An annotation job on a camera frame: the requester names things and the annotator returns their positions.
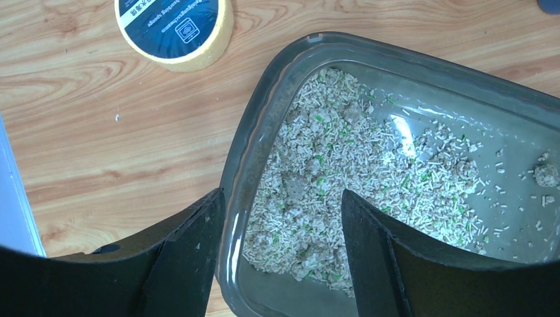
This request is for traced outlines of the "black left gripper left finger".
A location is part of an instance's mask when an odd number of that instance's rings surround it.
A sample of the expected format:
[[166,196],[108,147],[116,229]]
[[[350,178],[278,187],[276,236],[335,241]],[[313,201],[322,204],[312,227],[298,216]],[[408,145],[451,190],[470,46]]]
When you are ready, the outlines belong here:
[[216,188],[90,254],[1,249],[2,316],[204,316],[225,221]]

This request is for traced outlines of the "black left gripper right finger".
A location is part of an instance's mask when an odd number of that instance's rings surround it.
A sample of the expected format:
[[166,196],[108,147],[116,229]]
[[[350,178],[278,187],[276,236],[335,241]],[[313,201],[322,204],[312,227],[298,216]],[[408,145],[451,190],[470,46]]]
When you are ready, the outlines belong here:
[[344,190],[359,316],[558,316],[559,262],[520,264],[445,244]]

